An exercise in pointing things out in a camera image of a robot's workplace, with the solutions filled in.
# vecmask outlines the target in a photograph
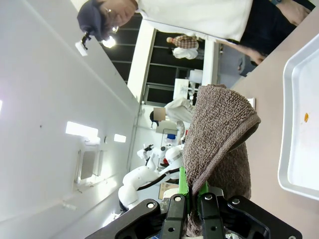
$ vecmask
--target hand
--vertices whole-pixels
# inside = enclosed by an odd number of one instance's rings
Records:
[[[288,19],[288,21],[298,26],[311,12],[301,4],[293,0],[282,0],[276,5],[281,13]]]
[[[264,55],[260,54],[258,51],[249,49],[247,52],[247,55],[256,62],[257,65],[263,62],[263,60],[266,58]]]

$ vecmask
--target table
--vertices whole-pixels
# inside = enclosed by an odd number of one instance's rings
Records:
[[[283,190],[278,183],[283,128],[283,69],[287,60],[319,33],[319,7],[266,60],[233,89],[256,98],[262,122],[247,140],[252,198],[295,227],[303,238],[319,236],[319,202]]]

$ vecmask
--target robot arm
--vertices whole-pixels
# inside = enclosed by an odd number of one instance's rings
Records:
[[[140,158],[148,158],[146,150],[139,150]],[[155,170],[153,162],[155,156],[158,158],[166,157],[169,166],[158,172]],[[180,146],[162,147],[161,149],[153,148],[147,166],[138,167],[129,172],[123,178],[123,186],[119,189],[119,199],[121,203],[129,210],[140,203],[137,191],[150,187],[154,184],[160,184],[169,179],[179,178],[179,169],[182,166],[182,149]]]
[[[153,145],[150,144],[149,146],[145,146],[144,144],[144,147],[143,149],[139,150],[138,151],[138,157],[140,157],[141,159],[145,160],[146,162],[148,161],[149,157],[147,155],[147,152],[148,151],[152,151],[153,150]]]
[[[184,136],[185,134],[185,125],[184,122],[179,120],[176,122],[176,127],[178,129],[178,136],[177,136],[177,142],[178,144],[181,144],[181,138]]]

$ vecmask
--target white tray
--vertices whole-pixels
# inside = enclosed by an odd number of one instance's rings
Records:
[[[319,35],[292,56],[284,69],[278,180],[287,191],[319,200]]]

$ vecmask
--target green part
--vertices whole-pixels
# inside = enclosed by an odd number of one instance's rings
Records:
[[[186,170],[184,167],[179,168],[179,185],[178,193],[188,196],[188,184],[186,180]]]
[[[208,193],[208,183],[205,182],[204,185],[200,188],[199,192],[198,192],[198,197],[200,197],[201,195]]]
[[[186,169],[184,167],[179,168],[179,183],[178,193],[182,194],[186,198],[187,213],[190,213],[190,202],[189,202],[189,189],[186,179]]]

